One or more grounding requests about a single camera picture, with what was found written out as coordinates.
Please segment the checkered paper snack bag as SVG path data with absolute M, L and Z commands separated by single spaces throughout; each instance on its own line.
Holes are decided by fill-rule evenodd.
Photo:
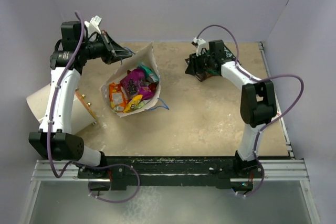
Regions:
M 160 98 L 161 77 L 153 43 L 122 60 L 100 90 L 107 107 L 120 118 L 157 108 L 169 109 Z

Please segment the purple snack bag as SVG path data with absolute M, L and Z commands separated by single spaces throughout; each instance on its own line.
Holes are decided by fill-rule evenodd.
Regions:
M 122 85 L 128 100 L 138 94 L 143 95 L 143 100 L 150 100 L 154 97 L 155 92 L 146 84 L 144 72 L 141 69 L 134 69 L 121 79 Z

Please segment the brown snack bag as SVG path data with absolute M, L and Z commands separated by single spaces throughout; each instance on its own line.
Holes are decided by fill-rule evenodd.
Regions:
M 198 81 L 203 82 L 208 78 L 214 77 L 214 74 L 211 74 L 210 72 L 206 71 L 203 73 L 196 73 L 196 76 L 194 76 Z

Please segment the green chips bag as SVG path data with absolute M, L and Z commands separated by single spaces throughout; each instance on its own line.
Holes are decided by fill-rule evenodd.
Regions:
M 212 42 L 209 43 L 205 69 L 211 74 L 221 76 L 222 65 L 234 60 L 235 56 L 226 48 L 224 43 Z

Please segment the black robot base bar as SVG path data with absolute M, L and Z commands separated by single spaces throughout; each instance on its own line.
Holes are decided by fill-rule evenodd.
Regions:
M 107 156 L 102 169 L 83 168 L 81 179 L 107 179 L 112 190 L 127 186 L 184 186 L 229 189 L 234 180 L 250 182 L 262 177 L 262 167 L 243 170 L 234 156 Z

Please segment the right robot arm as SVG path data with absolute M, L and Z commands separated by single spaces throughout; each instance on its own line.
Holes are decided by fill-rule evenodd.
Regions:
M 194 38 L 192 45 L 196 47 L 196 52 L 186 59 L 186 74 L 195 76 L 199 81 L 203 81 L 207 74 L 216 74 L 241 91 L 240 116 L 245 127 L 233 170 L 238 177 L 246 177 L 257 166 L 261 128 L 277 114 L 274 84 L 272 81 L 262 81 L 241 68 L 222 40 L 206 42 Z

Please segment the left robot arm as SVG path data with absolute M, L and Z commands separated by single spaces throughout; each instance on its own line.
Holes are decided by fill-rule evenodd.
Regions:
M 76 87 L 87 61 L 100 58 L 110 65 L 132 54 L 99 27 L 99 20 L 71 21 L 61 24 L 62 38 L 50 56 L 51 84 L 46 112 L 37 132 L 29 134 L 29 143 L 44 159 L 68 160 L 90 166 L 96 178 L 108 172 L 103 153 L 85 146 L 72 133 L 71 111 Z

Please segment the teal snack packet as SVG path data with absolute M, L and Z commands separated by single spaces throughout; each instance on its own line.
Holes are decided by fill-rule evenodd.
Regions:
M 141 69 L 144 72 L 145 79 L 148 82 L 150 82 L 150 83 L 159 83 L 160 82 L 160 78 L 158 77 L 158 75 L 152 69 L 150 69 L 148 66 L 141 63 L 137 66 L 137 68 Z

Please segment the orange snack packet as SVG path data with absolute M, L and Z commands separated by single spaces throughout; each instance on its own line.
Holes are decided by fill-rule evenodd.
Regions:
M 109 84 L 109 100 L 114 112 L 123 112 L 126 108 L 128 99 L 120 83 Z

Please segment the yellow snack packet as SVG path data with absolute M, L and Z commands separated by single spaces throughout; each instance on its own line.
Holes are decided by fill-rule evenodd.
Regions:
M 143 95 L 138 94 L 134 96 L 125 106 L 123 113 L 130 113 L 135 110 L 143 108 L 145 105 L 145 102 L 143 101 Z

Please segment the white curved board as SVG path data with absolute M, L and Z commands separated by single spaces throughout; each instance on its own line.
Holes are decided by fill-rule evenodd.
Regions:
M 50 86 L 51 84 L 49 83 L 26 98 L 31 112 L 39 123 L 45 117 Z M 87 103 L 85 97 L 84 94 L 79 92 L 79 88 L 76 88 L 71 112 L 72 134 L 78 134 L 88 126 L 97 124 L 97 117 L 90 108 L 91 103 Z

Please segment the aluminium table edge rail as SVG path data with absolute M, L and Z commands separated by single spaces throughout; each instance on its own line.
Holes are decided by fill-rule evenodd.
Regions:
M 292 144 L 288 136 L 279 101 L 276 99 L 278 114 L 277 121 L 273 125 L 280 125 L 284 145 L 287 150 L 286 156 L 260 156 L 259 160 L 264 168 L 264 182 L 270 181 L 299 181 L 308 182 L 309 175 L 304 159 L 297 159 L 294 155 Z

